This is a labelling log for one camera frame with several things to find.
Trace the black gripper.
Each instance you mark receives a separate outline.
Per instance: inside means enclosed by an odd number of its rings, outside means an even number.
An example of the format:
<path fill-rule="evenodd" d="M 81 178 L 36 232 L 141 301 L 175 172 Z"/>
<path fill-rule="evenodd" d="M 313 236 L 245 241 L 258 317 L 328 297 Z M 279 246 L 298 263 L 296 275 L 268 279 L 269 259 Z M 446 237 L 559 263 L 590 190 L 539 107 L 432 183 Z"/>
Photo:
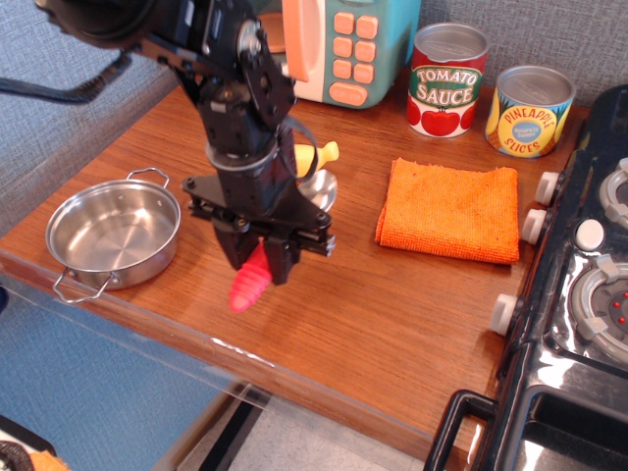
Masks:
<path fill-rule="evenodd" d="M 307 250 L 329 256 L 336 247 L 332 218 L 302 196 L 296 173 L 294 138 L 277 131 L 258 153 L 228 154 L 207 148 L 214 173 L 183 180 L 193 216 L 209 221 L 223 252 L 239 270 L 264 239 L 272 281 L 288 282 Z"/>

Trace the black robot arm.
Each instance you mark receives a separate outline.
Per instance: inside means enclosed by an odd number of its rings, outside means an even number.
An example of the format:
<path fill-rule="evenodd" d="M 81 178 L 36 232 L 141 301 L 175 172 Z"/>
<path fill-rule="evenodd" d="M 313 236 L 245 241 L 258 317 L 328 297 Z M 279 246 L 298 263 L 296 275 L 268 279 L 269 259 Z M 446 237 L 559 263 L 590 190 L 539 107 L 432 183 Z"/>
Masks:
<path fill-rule="evenodd" d="M 272 280 L 288 280 L 302 250 L 328 255 L 330 217 L 299 190 L 290 109 L 293 82 L 275 62 L 244 1 L 42 1 L 63 33 L 168 66 L 200 115 L 214 173 L 183 190 L 235 268 L 263 247 Z"/>

